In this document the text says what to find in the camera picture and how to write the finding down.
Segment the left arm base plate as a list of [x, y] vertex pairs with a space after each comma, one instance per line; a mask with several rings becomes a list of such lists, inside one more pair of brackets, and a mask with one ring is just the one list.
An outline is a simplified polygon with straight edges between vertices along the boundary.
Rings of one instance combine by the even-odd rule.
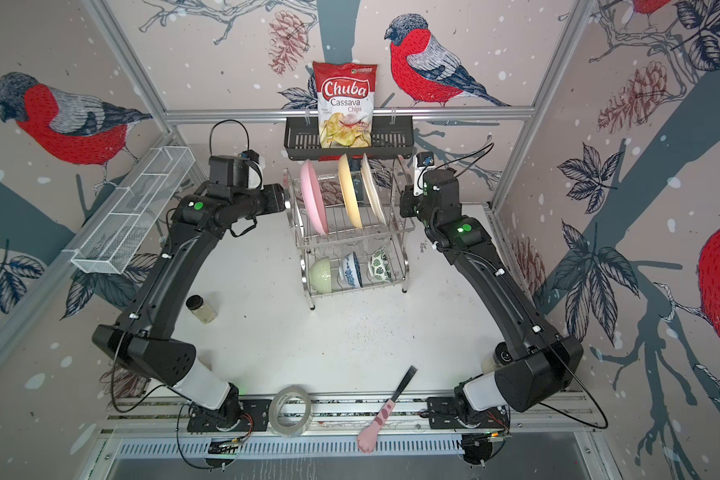
[[269, 422], [270, 399], [241, 397], [237, 405], [227, 402], [218, 410], [192, 404], [188, 414], [190, 433], [264, 432]]

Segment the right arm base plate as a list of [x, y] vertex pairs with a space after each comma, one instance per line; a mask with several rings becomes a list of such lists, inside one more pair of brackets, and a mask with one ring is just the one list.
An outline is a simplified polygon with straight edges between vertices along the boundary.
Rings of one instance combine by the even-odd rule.
[[477, 411], [465, 400], [453, 396], [428, 397], [419, 416], [426, 419], [433, 430], [507, 430], [510, 426], [510, 411], [506, 406]]

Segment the small glass spice jar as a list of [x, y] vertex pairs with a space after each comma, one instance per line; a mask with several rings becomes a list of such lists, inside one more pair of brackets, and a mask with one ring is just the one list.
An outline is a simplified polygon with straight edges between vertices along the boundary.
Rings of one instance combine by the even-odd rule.
[[210, 304], [200, 295], [191, 295], [186, 299], [187, 309], [203, 324], [216, 319], [217, 313]]

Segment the steel two-tier dish rack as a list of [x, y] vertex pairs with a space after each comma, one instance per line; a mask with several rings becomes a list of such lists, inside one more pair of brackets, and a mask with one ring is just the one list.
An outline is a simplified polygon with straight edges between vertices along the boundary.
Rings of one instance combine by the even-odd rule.
[[[318, 234], [312, 227], [303, 202], [300, 171], [283, 171], [283, 184], [286, 192], [286, 213], [289, 227], [293, 232], [298, 252], [300, 281], [308, 308], [315, 308], [315, 301], [322, 297], [367, 291], [396, 286], [406, 293], [410, 283], [410, 265], [406, 251], [406, 236], [413, 231], [413, 224], [399, 213], [399, 200], [402, 188], [409, 175], [405, 172], [403, 159], [369, 162], [378, 195], [383, 206], [386, 224], [378, 222], [366, 197], [361, 168], [351, 171], [357, 204], [362, 218], [363, 228], [356, 229], [351, 224], [345, 210], [338, 172], [319, 175], [318, 181], [327, 214], [329, 233]], [[369, 276], [368, 263], [371, 255], [383, 248], [392, 268], [392, 282], [375, 282]], [[363, 287], [350, 289], [338, 282], [341, 259], [356, 252], [359, 260]], [[331, 263], [332, 288], [330, 294], [317, 294], [310, 285], [309, 269], [315, 261], [328, 257]]]

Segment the cream floral plate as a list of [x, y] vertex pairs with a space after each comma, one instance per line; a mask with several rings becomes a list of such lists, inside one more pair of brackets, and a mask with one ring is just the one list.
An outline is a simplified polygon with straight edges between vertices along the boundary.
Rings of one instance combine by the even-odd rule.
[[363, 155], [361, 161], [361, 174], [363, 178], [363, 185], [365, 188], [366, 197], [371, 206], [371, 209], [376, 216], [378, 222], [382, 225], [385, 225], [386, 217], [384, 215], [383, 206], [378, 195], [378, 190], [373, 178], [369, 160], [366, 155]]

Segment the pink cat paw spatula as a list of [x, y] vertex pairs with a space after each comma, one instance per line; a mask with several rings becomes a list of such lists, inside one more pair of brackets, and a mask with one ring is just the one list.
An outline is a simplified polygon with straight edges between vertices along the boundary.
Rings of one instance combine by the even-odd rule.
[[410, 366], [392, 396], [385, 401], [371, 423], [358, 434], [357, 446], [362, 453], [370, 454], [374, 451], [378, 435], [394, 410], [396, 401], [405, 391], [416, 373], [417, 368]]

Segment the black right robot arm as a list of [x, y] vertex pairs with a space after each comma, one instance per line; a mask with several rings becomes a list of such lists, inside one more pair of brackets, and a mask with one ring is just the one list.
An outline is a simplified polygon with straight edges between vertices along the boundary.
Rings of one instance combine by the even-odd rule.
[[524, 412], [569, 387], [583, 355], [580, 341], [545, 319], [505, 271], [487, 230], [462, 213], [454, 170], [428, 170], [420, 183], [421, 194], [412, 186], [401, 194], [400, 214], [418, 219], [435, 249], [467, 279], [503, 336], [505, 348], [496, 356], [509, 356], [495, 371], [454, 388], [460, 420], [474, 425], [500, 406]]

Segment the yellow plate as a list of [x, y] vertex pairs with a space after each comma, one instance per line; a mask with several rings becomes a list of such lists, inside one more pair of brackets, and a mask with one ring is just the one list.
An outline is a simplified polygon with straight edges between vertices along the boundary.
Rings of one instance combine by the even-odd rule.
[[362, 229], [362, 218], [357, 204], [355, 188], [347, 155], [342, 155], [338, 160], [338, 178], [348, 218], [354, 228]]

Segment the light green bowl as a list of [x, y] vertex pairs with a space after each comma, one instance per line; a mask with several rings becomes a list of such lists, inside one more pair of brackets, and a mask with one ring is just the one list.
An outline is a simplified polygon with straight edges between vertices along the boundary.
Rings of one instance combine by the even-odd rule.
[[328, 257], [317, 259], [310, 267], [308, 275], [311, 288], [317, 294], [330, 294], [333, 291], [331, 263]]

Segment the red Chuba cassava chips bag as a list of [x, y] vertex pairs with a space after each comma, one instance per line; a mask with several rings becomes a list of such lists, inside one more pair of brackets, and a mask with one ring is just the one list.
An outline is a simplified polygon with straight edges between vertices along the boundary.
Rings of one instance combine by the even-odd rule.
[[322, 148], [366, 148], [371, 131], [376, 65], [314, 62]]

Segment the blue white patterned bowl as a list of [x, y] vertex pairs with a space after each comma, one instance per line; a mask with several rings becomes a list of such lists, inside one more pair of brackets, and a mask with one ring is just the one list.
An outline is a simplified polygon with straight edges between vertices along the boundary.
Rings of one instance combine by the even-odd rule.
[[344, 288], [359, 289], [363, 287], [361, 268], [355, 251], [341, 259], [338, 282]]

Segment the green leaf patterned bowl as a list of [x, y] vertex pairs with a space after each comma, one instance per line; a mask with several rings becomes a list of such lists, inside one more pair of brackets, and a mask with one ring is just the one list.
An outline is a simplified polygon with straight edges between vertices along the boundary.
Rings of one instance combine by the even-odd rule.
[[392, 282], [392, 268], [386, 251], [383, 248], [377, 249], [368, 263], [370, 278], [375, 282]]

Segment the clear tape roll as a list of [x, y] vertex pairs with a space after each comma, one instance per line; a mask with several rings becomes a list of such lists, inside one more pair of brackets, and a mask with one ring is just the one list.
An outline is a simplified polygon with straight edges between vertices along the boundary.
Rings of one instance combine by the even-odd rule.
[[298, 385], [288, 386], [272, 399], [269, 410], [269, 430], [284, 438], [303, 435], [312, 421], [312, 399]]

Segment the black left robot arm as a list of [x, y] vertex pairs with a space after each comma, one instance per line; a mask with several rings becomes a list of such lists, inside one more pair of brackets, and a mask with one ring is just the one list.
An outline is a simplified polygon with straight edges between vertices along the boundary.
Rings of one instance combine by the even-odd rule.
[[96, 327], [92, 341], [114, 365], [158, 380], [223, 425], [242, 415], [239, 391], [198, 358], [194, 345], [174, 339], [179, 313], [203, 263], [232, 225], [279, 213], [287, 195], [279, 184], [258, 189], [203, 183], [183, 197], [169, 239], [135, 298], [112, 325]]

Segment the white mesh wall shelf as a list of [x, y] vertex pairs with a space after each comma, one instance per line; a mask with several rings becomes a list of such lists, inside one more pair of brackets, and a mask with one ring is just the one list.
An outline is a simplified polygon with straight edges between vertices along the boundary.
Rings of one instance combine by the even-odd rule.
[[116, 189], [114, 206], [77, 249], [75, 267], [87, 274], [123, 273], [194, 163], [185, 146], [151, 150], [139, 175]]

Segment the pink plate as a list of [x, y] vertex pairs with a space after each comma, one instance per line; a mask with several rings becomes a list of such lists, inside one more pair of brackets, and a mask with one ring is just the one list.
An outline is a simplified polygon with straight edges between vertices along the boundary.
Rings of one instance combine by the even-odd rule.
[[301, 166], [300, 186], [303, 202], [312, 227], [318, 234], [327, 235], [329, 228], [326, 208], [316, 172], [309, 160], [305, 161]]

